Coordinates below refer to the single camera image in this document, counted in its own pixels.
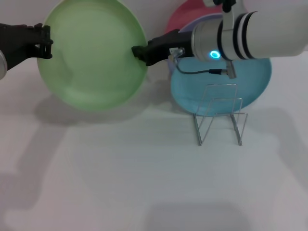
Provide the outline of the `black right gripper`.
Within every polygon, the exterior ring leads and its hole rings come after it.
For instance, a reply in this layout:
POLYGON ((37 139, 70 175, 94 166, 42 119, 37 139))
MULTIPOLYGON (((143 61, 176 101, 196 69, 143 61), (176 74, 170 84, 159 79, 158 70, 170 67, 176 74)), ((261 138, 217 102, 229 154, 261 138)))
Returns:
POLYGON ((152 66, 168 59, 173 48, 184 48, 183 57, 193 57, 192 32, 179 32, 172 30, 162 36, 148 41, 147 46, 133 46, 131 48, 135 58, 144 61, 147 66, 152 66))

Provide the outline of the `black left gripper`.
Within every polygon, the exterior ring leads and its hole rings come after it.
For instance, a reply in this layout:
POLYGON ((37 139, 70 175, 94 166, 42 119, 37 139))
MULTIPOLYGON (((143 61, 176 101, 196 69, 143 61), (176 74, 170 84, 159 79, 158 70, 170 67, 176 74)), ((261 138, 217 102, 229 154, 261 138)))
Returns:
POLYGON ((51 59, 52 44, 51 27, 48 25, 0 25, 0 51, 6 60, 7 70, 29 58, 51 59), (35 45, 32 43, 34 39, 41 43, 35 45))

